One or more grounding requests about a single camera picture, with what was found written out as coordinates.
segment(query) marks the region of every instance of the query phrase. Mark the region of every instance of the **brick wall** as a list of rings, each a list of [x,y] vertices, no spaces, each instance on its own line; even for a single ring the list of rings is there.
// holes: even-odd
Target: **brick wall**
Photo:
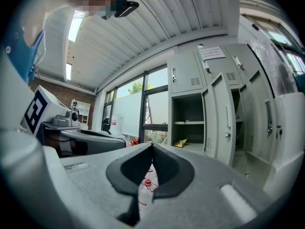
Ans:
[[[41,79],[35,78],[33,81],[29,83],[29,87],[34,92],[37,87],[41,85],[43,88],[48,90],[50,93],[52,93],[55,97],[59,99],[65,106],[70,108],[71,101],[73,99],[81,102],[85,102],[90,105],[90,112],[89,112],[89,120],[88,120],[88,128],[91,130],[92,127],[92,116],[94,111],[94,104],[95,104],[95,96],[86,94],[83,92],[79,92],[64,86],[56,85],[50,82],[43,81]]]

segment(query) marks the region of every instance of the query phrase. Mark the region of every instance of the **door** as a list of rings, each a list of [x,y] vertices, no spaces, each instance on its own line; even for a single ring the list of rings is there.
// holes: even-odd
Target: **door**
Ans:
[[[201,56],[201,51],[197,51],[198,57],[202,64],[207,85],[209,85],[215,79],[215,77],[219,75],[220,72],[224,73],[224,76],[226,77],[229,85],[242,85],[242,80],[238,74],[237,68],[231,60],[230,55],[223,47],[220,48],[223,51],[225,58],[216,58],[204,61],[203,57]]]
[[[168,61],[172,93],[202,89],[199,68],[193,52],[177,55]]]
[[[260,63],[246,44],[230,44],[226,45],[225,49],[232,58],[243,83],[261,69]]]
[[[275,153],[276,119],[274,99],[266,76],[257,71],[240,93],[245,113],[244,149],[271,163]]]
[[[203,93],[206,116],[204,149],[208,155],[232,166],[236,118],[229,82],[220,73]]]

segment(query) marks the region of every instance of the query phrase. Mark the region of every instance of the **locker shelf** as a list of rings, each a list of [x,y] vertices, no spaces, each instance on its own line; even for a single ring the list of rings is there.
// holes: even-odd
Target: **locker shelf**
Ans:
[[[176,121],[175,125],[204,125],[204,121]]]
[[[204,155],[203,143],[186,143],[182,149]]]

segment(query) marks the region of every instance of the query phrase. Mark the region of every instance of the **open locker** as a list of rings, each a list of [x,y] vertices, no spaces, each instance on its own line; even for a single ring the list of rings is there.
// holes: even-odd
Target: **open locker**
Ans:
[[[184,150],[204,154],[204,116],[201,94],[179,96],[173,101],[172,141],[187,139]]]
[[[264,77],[257,71],[236,91],[220,73],[203,92],[204,151],[241,173],[245,153],[270,164],[275,152],[275,105]]]

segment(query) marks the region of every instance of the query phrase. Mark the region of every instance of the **paper label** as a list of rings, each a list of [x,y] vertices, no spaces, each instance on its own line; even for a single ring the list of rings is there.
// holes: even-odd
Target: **paper label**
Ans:
[[[225,54],[220,47],[200,49],[199,53],[203,60],[225,58]]]

